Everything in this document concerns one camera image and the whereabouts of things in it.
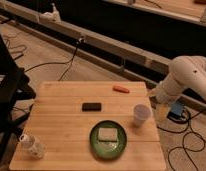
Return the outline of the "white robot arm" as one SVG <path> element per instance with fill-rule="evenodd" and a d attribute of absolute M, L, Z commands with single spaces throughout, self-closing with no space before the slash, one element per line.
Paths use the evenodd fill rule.
<path fill-rule="evenodd" d="M 206 57 L 179 56 L 170 62 L 168 75 L 154 89 L 158 120 L 167 116 L 186 89 L 192 89 L 206 101 Z"/>

